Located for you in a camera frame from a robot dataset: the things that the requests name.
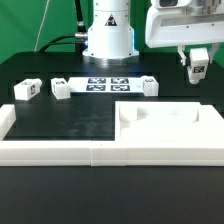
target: black table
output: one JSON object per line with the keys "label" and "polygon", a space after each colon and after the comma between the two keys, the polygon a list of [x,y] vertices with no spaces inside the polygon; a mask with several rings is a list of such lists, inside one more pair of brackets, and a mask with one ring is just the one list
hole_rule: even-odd
{"label": "black table", "polygon": [[[191,85],[176,54],[142,55],[137,64],[102,67],[83,63],[73,53],[19,53],[0,66],[0,104],[16,107],[16,128],[6,140],[114,140],[115,101],[198,101],[224,113],[224,70],[208,68],[205,80]],[[57,101],[51,92],[52,78],[154,76],[159,97],[143,94],[72,94]],[[43,81],[41,93],[28,102],[15,101],[13,86],[26,78]]]}
{"label": "black table", "polygon": [[[82,63],[73,53],[19,53],[0,66],[0,104],[13,103],[17,121],[6,140],[113,140],[114,103],[199,101],[224,114],[224,75],[217,64],[192,86],[175,54],[142,55],[127,66]],[[57,101],[55,77],[153,75],[159,97],[73,94]],[[15,101],[13,86],[43,80],[31,101]],[[223,167],[1,167],[0,223],[221,224]]]}

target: green backdrop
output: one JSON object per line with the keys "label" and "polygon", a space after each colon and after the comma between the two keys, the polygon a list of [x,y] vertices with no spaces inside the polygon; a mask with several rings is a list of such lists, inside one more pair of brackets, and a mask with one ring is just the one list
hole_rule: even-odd
{"label": "green backdrop", "polygon": [[[17,52],[33,51],[47,0],[0,1],[0,63]],[[93,18],[93,0],[82,0],[84,21]],[[150,0],[132,0],[131,25],[135,29],[135,47],[140,52],[174,52],[176,48],[149,49],[145,45],[145,21]],[[51,0],[38,49],[52,39],[76,31],[74,0]],[[74,51],[73,46],[51,47],[50,51]],[[224,47],[215,60],[224,66]]]}

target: white base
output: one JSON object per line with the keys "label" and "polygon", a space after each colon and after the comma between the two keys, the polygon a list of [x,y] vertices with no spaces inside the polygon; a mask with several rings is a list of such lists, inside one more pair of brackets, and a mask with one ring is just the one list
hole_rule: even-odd
{"label": "white base", "polygon": [[[133,111],[120,110],[126,104]],[[116,140],[109,142],[0,141],[0,166],[224,166],[224,120],[212,106],[116,102],[115,126]]]}

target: cable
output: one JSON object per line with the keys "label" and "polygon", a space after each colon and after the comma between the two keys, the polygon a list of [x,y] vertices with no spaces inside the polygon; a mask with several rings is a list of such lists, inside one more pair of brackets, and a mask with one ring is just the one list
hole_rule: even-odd
{"label": "cable", "polygon": [[79,41],[79,42],[62,42],[62,43],[49,43],[47,45],[45,45],[44,47],[42,47],[39,52],[43,53],[45,52],[50,46],[53,46],[53,45],[63,45],[63,44],[83,44],[84,42],[82,41]]}
{"label": "cable", "polygon": [[84,21],[83,21],[80,0],[75,0],[74,3],[75,3],[76,16],[77,16],[77,30],[78,30],[78,32],[85,33],[86,32],[86,26],[85,26]]}
{"label": "cable", "polygon": [[67,39],[67,38],[75,38],[75,35],[74,34],[68,34],[68,35],[64,35],[64,36],[61,36],[61,37],[58,37],[52,41],[50,41],[48,44],[46,44],[45,46],[43,46],[39,51],[40,52],[44,52],[49,46],[53,45],[53,44],[56,44],[56,42],[60,41],[60,40],[64,40],[64,39]]}
{"label": "cable", "polygon": [[37,36],[37,41],[36,41],[35,48],[34,48],[35,52],[37,51],[37,47],[38,47],[39,40],[40,40],[40,35],[41,35],[42,29],[43,29],[43,25],[44,25],[44,22],[45,22],[45,19],[46,19],[46,15],[47,15],[47,12],[48,12],[49,4],[50,4],[50,0],[47,0],[45,11],[44,11],[44,16],[43,16],[43,19],[42,19],[42,22],[41,22],[41,25],[40,25],[40,29],[39,29],[38,36]]}

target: robotic end effector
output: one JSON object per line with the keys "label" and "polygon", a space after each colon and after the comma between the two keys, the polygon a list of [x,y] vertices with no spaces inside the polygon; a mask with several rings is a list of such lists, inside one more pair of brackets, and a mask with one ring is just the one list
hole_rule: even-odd
{"label": "robotic end effector", "polygon": [[212,44],[190,50],[189,80],[196,84],[205,78],[208,63],[224,42],[223,0],[152,0],[146,22],[146,44],[149,47],[178,48],[186,65],[185,46]]}
{"label": "robotic end effector", "polygon": [[131,0],[93,0],[94,21],[88,29],[86,62],[108,65],[138,60],[134,30],[129,24]]}

